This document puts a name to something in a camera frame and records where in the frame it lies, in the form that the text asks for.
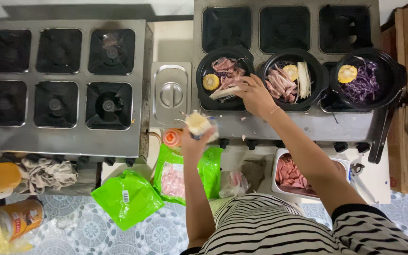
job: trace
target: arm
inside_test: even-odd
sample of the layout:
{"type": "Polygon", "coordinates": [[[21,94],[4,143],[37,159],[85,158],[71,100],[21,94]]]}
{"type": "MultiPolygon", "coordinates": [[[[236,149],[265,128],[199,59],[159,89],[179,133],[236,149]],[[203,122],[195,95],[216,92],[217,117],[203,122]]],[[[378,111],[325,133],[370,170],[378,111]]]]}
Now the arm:
{"type": "Polygon", "coordinates": [[[345,204],[366,204],[350,184],[338,174],[336,165],[292,119],[273,101],[261,79],[251,74],[242,78],[237,96],[243,99],[246,109],[263,118],[281,137],[303,176],[319,195],[327,212],[345,204]]]}
{"type": "Polygon", "coordinates": [[[204,147],[212,134],[213,130],[207,131],[197,141],[191,138],[188,128],[182,132],[188,248],[201,247],[215,232],[212,211],[197,170],[204,147]]]}

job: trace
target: hand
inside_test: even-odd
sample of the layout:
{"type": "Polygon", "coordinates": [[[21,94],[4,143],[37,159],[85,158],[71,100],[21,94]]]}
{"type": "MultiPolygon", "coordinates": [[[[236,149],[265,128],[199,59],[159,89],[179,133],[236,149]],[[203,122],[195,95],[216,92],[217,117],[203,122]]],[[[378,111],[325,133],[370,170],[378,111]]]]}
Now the hand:
{"type": "Polygon", "coordinates": [[[199,140],[196,140],[191,137],[188,126],[184,128],[182,131],[182,155],[184,156],[184,163],[189,162],[191,164],[198,165],[198,162],[204,153],[204,148],[207,141],[214,132],[215,129],[210,128],[201,136],[199,140]]]}
{"type": "Polygon", "coordinates": [[[258,76],[250,74],[250,77],[242,76],[241,79],[245,83],[239,84],[241,90],[234,94],[243,99],[243,104],[249,112],[267,120],[278,108],[272,96],[258,76]]]}

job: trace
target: black pan handle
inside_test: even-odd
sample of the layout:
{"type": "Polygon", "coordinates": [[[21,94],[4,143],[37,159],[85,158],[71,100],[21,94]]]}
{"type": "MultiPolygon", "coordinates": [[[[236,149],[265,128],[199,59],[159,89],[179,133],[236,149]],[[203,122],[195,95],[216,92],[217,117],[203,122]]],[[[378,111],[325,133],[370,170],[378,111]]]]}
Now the black pan handle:
{"type": "Polygon", "coordinates": [[[373,132],[373,143],[371,146],[371,151],[368,156],[368,161],[370,163],[379,164],[382,158],[383,147],[385,147],[385,141],[387,140],[388,130],[390,129],[390,124],[393,119],[394,111],[399,107],[400,99],[402,95],[402,90],[398,91],[396,97],[391,101],[390,104],[379,109],[379,115],[377,119],[379,120],[374,127],[373,132]]]}

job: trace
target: burner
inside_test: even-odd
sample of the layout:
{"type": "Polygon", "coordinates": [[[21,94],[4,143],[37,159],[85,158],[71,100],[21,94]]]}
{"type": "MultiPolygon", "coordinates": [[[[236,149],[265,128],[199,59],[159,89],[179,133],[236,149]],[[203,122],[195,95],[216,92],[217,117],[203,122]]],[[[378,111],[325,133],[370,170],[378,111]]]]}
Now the burner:
{"type": "Polygon", "coordinates": [[[88,85],[86,125],[92,129],[125,130],[131,124],[132,86],[94,82],[88,85]]]}
{"type": "Polygon", "coordinates": [[[103,109],[105,112],[114,112],[116,111],[116,105],[113,101],[111,100],[107,100],[103,102],[103,109]]]}
{"type": "Polygon", "coordinates": [[[74,82],[39,82],[34,104],[36,126],[71,128],[77,122],[78,86],[74,82]]]}
{"type": "Polygon", "coordinates": [[[251,47],[251,12],[246,7],[212,8],[203,13],[202,46],[206,53],[224,46],[251,47]]]}
{"type": "Polygon", "coordinates": [[[0,72],[27,72],[31,31],[0,30],[0,72]]]}
{"type": "MultiPolygon", "coordinates": [[[[331,72],[333,68],[338,65],[338,62],[326,62],[323,64],[324,67],[331,72]]],[[[369,113],[370,110],[354,109],[345,105],[338,95],[333,92],[331,88],[326,89],[322,94],[320,94],[320,107],[322,110],[329,113],[369,113]]]]}
{"type": "Polygon", "coordinates": [[[80,68],[82,33],[78,29],[46,29],[40,34],[37,71],[75,73],[80,68]]]}
{"type": "Polygon", "coordinates": [[[96,30],[91,36],[88,70],[93,74],[126,75],[133,71],[135,32],[96,30]]]}
{"type": "Polygon", "coordinates": [[[370,11],[365,6],[332,6],[320,10],[320,48],[325,53],[348,53],[372,47],[370,11]]]}
{"type": "Polygon", "coordinates": [[[306,7],[266,7],[260,14],[260,48],[267,54],[280,49],[310,49],[310,12],[306,7]]]}
{"type": "Polygon", "coordinates": [[[0,126],[21,126],[25,121],[26,84],[0,81],[0,126]]]}

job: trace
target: barcode label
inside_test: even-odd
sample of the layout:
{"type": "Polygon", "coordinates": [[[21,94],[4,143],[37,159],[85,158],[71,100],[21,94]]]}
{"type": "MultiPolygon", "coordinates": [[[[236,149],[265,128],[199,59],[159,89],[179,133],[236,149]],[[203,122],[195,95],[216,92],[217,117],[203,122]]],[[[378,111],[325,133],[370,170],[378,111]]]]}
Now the barcode label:
{"type": "Polygon", "coordinates": [[[128,191],[122,190],[122,200],[124,200],[124,203],[130,202],[130,198],[128,197],[128,191]]]}

